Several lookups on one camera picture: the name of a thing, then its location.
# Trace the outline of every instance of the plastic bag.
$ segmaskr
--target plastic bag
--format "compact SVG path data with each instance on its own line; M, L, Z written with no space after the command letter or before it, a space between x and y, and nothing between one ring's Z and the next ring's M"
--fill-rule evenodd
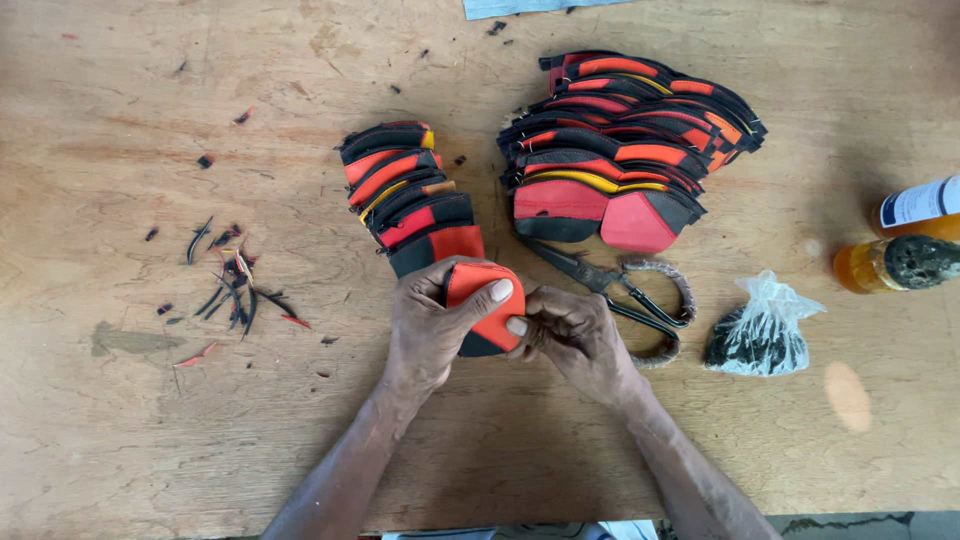
M777 275L770 270L735 283L750 293L750 302L713 327L705 367L763 377L806 369L810 359L797 322L827 309L798 295L786 283L778 283Z

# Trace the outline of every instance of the bottle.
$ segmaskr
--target bottle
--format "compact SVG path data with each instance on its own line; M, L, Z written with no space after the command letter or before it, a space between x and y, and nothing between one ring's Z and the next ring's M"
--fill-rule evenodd
M881 238L926 234L960 240L960 175L890 195L874 209L871 225Z
M922 234L847 246L833 273L857 294L927 289L960 275L960 246Z

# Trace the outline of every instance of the bottle label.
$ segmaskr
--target bottle label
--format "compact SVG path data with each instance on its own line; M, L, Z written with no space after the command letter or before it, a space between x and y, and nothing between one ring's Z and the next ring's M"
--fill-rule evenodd
M960 174L894 193L880 206L884 229L960 212Z

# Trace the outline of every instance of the plywood surface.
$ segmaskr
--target plywood surface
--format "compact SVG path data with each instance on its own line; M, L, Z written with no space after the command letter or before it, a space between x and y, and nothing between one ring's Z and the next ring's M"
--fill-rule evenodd
M505 115L544 96L536 58L582 48L734 88L771 132L708 177L710 214L663 254L701 308L680 359L649 373L677 422L765 513L960 508L958 283L865 298L828 270L872 238L878 197L960 171L955 2L646 0L505 17L495 37L456 0L9 0L0 20L0 537L266 526L386 354L395 279L347 212L331 149L346 133L428 122L489 257L528 288L580 291L510 237L492 168ZM216 259L184 260L211 214L250 232L258 284L313 331L266 308L243 342L222 313L163 324L156 305L180 316L212 293ZM745 300L733 280L764 268L829 309L801 325L812 365L773 380L701 369L710 325ZM676 302L661 277L633 278ZM657 339L620 329L635 349ZM857 385L866 401L844 397ZM457 362L365 528L661 515L607 412L545 360L494 357Z

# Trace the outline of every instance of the forearm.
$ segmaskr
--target forearm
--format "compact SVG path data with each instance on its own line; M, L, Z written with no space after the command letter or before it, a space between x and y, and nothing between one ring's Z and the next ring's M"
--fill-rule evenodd
M622 415L681 540L780 538L750 499L677 427L646 381Z
M353 424L280 509L261 540L354 540L397 441L425 399L378 384Z

